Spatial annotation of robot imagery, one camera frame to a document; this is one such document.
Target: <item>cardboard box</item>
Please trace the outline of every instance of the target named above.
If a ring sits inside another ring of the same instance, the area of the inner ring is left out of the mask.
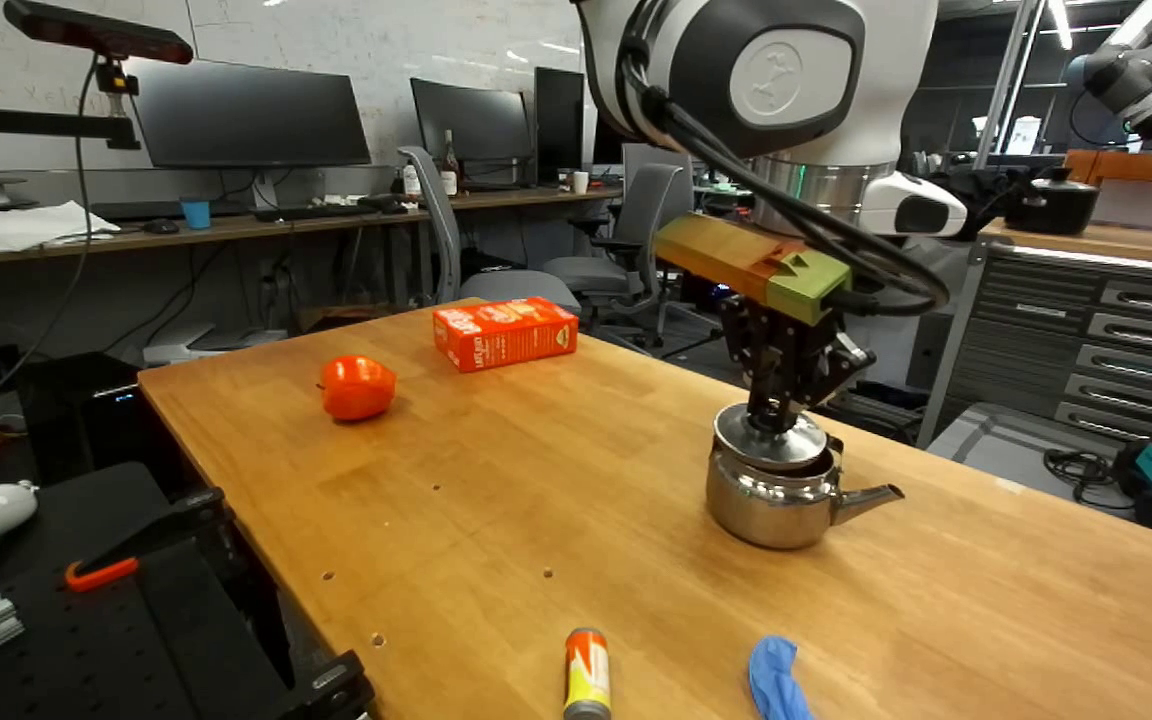
[[[430,313],[430,345],[458,374],[576,353],[576,316],[544,297],[483,303],[463,300]]]

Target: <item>blue brush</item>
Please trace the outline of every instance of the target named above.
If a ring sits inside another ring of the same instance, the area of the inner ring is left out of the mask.
[[[797,647],[783,638],[767,638],[749,658],[749,693],[761,704],[761,720],[812,720],[807,697],[790,678]]]

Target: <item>power cable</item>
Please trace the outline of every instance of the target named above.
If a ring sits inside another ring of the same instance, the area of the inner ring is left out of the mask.
[[[119,345],[129,345],[136,333],[152,328],[149,337],[156,337],[162,326],[172,326],[188,303],[190,303],[190,294],[194,283],[203,279],[203,271],[213,267],[213,260],[224,253],[213,250],[188,276],[174,294],[167,294],[167,300],[158,309],[152,309],[141,326],[125,328],[119,337],[110,337],[109,345],[99,345],[99,353],[110,353]]]
[[[85,73],[85,84],[80,84],[80,104],[74,104],[74,118],[85,122],[88,118],[88,93],[91,93],[91,79],[97,79],[97,63],[99,55],[91,55],[88,73]],[[27,350],[20,353],[20,359],[0,377],[0,391],[25,374],[25,364],[52,339],[71,294],[80,290],[85,279],[85,267],[88,267],[88,257],[91,257],[91,243],[97,243],[97,230],[91,230],[91,191],[88,191],[88,159],[85,159],[85,138],[71,138],[71,157],[74,157],[74,181],[80,181],[80,210],[85,210],[85,243],[80,243],[80,257],[42,319],[42,328],[27,339]]]

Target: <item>red tomato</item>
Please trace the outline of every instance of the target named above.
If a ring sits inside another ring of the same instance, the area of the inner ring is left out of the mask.
[[[367,355],[331,355],[321,374],[322,414],[336,423],[385,418],[392,405],[397,374]]]

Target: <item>ceiling light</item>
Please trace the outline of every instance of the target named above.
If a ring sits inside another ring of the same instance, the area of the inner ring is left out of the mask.
[[[1143,0],[1103,43],[1137,47],[1152,31],[1152,0]]]
[[[1046,0],[1046,12],[1052,12],[1061,47],[1073,53],[1067,6],[1062,0]]]

